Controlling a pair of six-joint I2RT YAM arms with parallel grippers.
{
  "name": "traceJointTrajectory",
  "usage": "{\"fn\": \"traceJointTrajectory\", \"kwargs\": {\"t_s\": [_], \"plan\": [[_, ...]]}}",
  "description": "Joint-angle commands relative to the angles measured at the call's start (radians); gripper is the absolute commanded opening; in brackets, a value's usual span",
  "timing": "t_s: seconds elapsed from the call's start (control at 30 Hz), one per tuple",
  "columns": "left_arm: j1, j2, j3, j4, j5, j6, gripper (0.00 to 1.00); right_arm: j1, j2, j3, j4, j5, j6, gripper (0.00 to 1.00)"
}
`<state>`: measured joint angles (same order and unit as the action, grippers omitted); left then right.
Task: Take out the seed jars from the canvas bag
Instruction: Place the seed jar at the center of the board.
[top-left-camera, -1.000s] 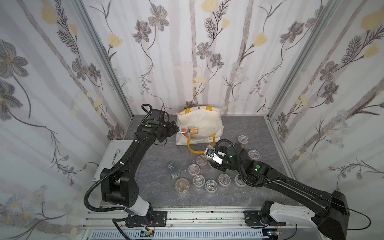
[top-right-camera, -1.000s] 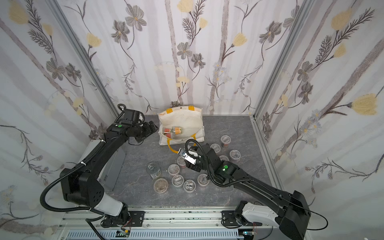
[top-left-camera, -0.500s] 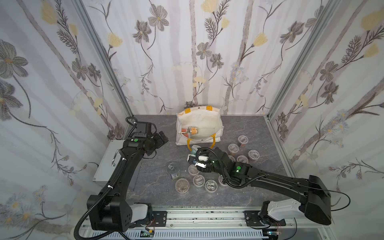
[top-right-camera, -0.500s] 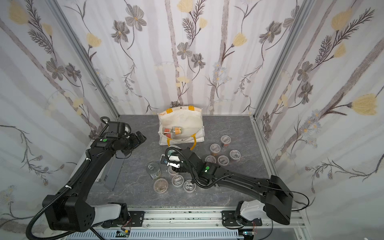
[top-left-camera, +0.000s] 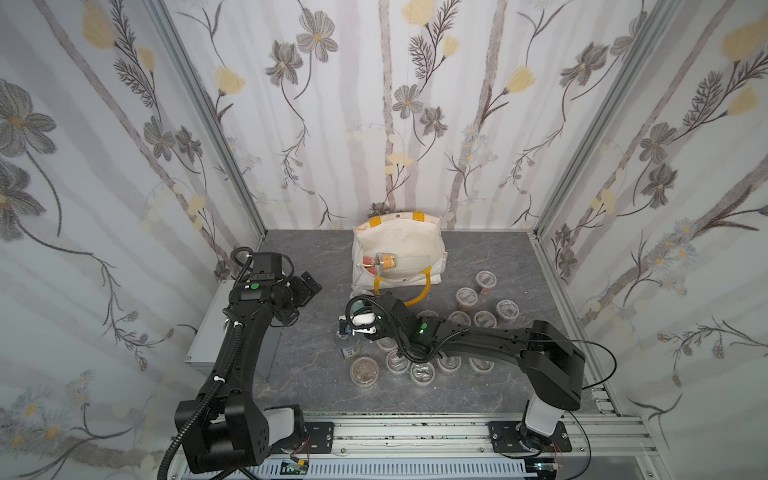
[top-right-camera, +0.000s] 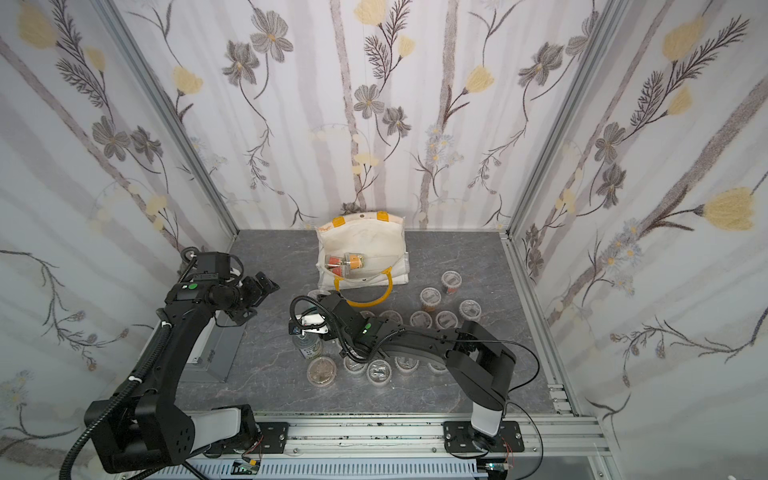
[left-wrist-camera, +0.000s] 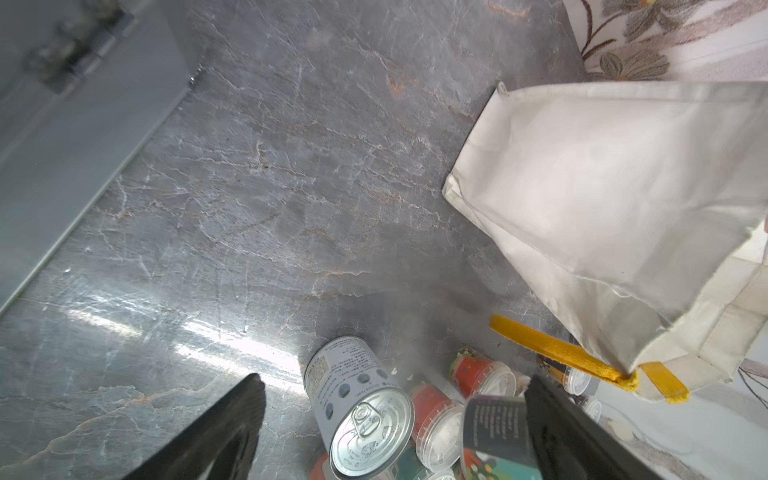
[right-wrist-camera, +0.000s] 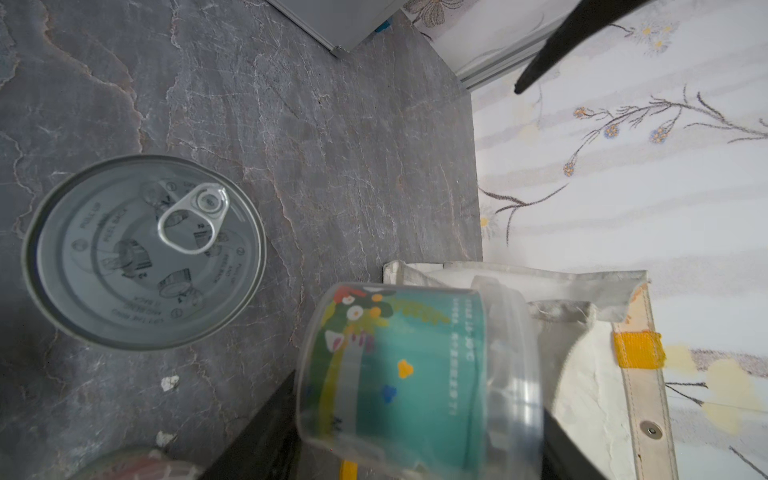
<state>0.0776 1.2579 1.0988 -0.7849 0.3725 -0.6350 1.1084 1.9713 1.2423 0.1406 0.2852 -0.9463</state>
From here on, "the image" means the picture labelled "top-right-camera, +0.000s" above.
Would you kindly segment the clear jar dark seeds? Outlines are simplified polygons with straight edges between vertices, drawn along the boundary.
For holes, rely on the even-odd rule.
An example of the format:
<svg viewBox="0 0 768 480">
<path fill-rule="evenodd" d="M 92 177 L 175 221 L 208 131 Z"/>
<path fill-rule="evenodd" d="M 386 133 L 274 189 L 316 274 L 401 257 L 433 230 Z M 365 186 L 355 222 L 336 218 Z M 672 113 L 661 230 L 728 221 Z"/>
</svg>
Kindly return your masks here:
<svg viewBox="0 0 768 480">
<path fill-rule="evenodd" d="M 418 369 L 420 361 L 410 357 L 395 357 L 394 364 L 399 372 L 410 375 Z"/>
</svg>

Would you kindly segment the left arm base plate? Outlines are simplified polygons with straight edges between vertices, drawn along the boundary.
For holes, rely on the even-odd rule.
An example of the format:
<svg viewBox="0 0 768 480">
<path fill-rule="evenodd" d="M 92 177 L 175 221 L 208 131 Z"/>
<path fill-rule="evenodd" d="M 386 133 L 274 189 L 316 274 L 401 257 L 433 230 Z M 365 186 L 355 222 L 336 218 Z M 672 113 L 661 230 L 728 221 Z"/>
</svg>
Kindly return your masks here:
<svg viewBox="0 0 768 480">
<path fill-rule="evenodd" d="M 218 458 L 222 455 L 265 455 L 282 454 L 288 439 L 287 422 L 257 422 L 247 424 L 231 439 L 221 440 L 210 447 L 204 455 Z"/>
</svg>

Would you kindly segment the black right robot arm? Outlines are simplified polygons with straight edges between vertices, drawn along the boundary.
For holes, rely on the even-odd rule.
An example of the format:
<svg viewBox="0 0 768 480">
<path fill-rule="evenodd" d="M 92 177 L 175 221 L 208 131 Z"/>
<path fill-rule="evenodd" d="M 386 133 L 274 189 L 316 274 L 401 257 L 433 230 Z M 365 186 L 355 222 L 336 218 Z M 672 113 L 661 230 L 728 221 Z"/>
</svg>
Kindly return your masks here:
<svg viewBox="0 0 768 480">
<path fill-rule="evenodd" d="M 376 360 L 403 357 L 445 367 L 473 403 L 469 438 L 464 443 L 480 454 L 503 446 L 501 427 L 510 394 L 532 383 L 541 371 L 537 363 L 531 377 L 515 385 L 518 359 L 509 347 L 522 345 L 496 338 L 477 322 L 430 329 L 365 318 L 337 292 L 318 299 L 307 295 L 292 299 L 289 333 L 303 331 L 323 341 L 338 341 L 341 355 L 356 364 L 370 366 Z"/>
</svg>

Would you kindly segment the silver lid jar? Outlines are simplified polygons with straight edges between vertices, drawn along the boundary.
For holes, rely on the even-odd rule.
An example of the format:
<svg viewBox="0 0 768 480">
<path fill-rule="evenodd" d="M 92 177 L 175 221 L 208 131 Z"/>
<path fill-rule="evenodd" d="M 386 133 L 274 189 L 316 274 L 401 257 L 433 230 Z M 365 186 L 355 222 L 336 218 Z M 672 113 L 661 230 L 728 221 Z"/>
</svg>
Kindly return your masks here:
<svg viewBox="0 0 768 480">
<path fill-rule="evenodd" d="M 312 360 L 322 355 L 323 345 L 318 334 L 301 333 L 292 337 L 294 346 L 306 360 Z"/>
</svg>

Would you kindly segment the jar row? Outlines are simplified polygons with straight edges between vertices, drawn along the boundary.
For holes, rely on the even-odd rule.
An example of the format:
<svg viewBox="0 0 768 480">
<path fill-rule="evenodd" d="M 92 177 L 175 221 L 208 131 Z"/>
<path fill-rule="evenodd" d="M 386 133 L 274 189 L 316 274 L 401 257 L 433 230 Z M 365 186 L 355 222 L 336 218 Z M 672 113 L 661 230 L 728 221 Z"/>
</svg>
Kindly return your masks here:
<svg viewBox="0 0 768 480">
<path fill-rule="evenodd" d="M 363 375 L 367 370 L 366 363 L 356 362 L 350 357 L 345 357 L 343 359 L 343 367 L 349 374 L 355 376 Z"/>
<path fill-rule="evenodd" d="M 451 311 L 440 311 L 435 316 L 435 326 L 440 330 L 454 329 L 459 326 L 459 319 Z"/>
<path fill-rule="evenodd" d="M 397 325 L 403 324 L 402 315 L 395 310 L 385 310 L 379 315 L 379 317 Z"/>
</svg>

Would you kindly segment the clear jar grey seeds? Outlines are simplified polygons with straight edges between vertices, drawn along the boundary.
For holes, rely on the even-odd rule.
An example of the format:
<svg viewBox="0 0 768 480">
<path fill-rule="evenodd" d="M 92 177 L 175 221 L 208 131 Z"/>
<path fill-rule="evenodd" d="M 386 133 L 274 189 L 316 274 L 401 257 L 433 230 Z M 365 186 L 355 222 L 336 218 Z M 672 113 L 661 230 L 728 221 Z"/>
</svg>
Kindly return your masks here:
<svg viewBox="0 0 768 480">
<path fill-rule="evenodd" d="M 428 362 L 427 367 L 433 374 L 436 375 L 442 375 L 448 372 L 448 369 L 443 364 L 439 363 Z"/>
</svg>

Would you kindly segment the small clear seed jar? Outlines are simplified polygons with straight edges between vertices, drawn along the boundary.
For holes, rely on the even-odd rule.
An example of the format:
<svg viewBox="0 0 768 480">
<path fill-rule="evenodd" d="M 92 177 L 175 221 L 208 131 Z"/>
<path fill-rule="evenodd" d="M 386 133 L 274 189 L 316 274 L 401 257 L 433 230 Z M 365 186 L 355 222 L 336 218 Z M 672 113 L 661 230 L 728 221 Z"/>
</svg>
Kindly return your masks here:
<svg viewBox="0 0 768 480">
<path fill-rule="evenodd" d="M 391 381 L 392 374 L 391 365 L 386 360 L 381 359 L 373 360 L 366 369 L 366 378 L 376 387 L 387 385 Z"/>
</svg>

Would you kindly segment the red label seed jar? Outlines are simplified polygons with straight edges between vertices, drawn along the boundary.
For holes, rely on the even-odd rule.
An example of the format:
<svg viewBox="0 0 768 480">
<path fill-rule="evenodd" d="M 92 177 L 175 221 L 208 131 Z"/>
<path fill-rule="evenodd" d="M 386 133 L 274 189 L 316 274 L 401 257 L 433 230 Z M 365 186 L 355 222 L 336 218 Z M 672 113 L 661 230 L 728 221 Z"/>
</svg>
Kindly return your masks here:
<svg viewBox="0 0 768 480">
<path fill-rule="evenodd" d="M 442 294 L 434 287 L 426 287 L 420 292 L 419 298 L 421 309 L 426 312 L 433 312 L 441 304 Z"/>
</svg>

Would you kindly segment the white canvas tote bag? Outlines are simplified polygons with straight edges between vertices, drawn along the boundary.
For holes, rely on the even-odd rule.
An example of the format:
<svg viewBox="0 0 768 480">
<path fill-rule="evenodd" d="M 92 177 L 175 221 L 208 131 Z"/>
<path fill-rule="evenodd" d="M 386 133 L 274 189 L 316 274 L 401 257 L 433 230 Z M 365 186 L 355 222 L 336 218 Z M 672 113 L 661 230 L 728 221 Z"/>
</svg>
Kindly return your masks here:
<svg viewBox="0 0 768 480">
<path fill-rule="evenodd" d="M 357 308 L 371 308 L 383 303 L 396 285 L 409 281 L 409 254 L 404 219 L 387 211 L 372 211 L 338 216 L 316 229 L 319 252 L 316 268 L 318 287 L 330 292 L 383 286 L 384 293 L 375 300 L 353 301 Z M 365 256 L 362 269 L 338 277 L 325 268 L 328 255 L 344 258 L 347 252 Z"/>
</svg>

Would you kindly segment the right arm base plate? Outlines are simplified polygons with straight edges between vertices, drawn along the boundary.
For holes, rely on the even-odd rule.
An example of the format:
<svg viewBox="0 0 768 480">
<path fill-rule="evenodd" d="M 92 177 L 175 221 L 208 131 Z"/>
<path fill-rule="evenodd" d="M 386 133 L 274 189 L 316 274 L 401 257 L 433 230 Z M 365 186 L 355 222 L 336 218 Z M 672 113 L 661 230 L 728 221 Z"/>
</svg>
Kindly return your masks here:
<svg viewBox="0 0 768 480">
<path fill-rule="evenodd" d="M 502 421 L 494 437 L 479 433 L 469 421 L 445 421 L 442 430 L 447 453 L 473 456 L 525 451 L 520 426 L 514 421 Z"/>
</svg>

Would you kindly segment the large clear seed jar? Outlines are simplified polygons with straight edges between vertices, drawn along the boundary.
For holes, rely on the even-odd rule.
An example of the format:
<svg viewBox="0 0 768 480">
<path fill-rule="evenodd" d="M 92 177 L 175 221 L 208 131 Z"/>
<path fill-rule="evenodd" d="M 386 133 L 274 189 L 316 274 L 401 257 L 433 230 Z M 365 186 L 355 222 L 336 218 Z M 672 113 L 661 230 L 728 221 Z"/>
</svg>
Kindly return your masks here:
<svg viewBox="0 0 768 480">
<path fill-rule="evenodd" d="M 337 377 L 338 369 L 335 361 L 327 356 L 314 358 L 307 368 L 307 379 L 315 387 L 330 386 Z"/>
</svg>

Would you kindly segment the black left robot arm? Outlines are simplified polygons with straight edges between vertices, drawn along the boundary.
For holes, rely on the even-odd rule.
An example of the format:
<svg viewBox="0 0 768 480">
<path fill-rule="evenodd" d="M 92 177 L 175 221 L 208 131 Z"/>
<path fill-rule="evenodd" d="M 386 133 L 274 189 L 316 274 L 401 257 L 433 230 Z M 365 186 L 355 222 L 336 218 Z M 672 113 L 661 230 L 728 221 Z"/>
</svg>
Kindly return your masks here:
<svg viewBox="0 0 768 480">
<path fill-rule="evenodd" d="M 136 366 L 107 400 L 91 403 L 85 430 L 64 457 L 69 479 L 87 444 L 108 473 L 180 465 L 208 448 L 249 449 L 260 433 L 247 405 L 189 414 L 175 403 L 178 384 L 198 337 L 218 313 L 242 326 L 279 286 L 264 273 L 248 276 L 225 252 L 187 247 L 184 269 L 156 312 L 159 323 Z"/>
</svg>

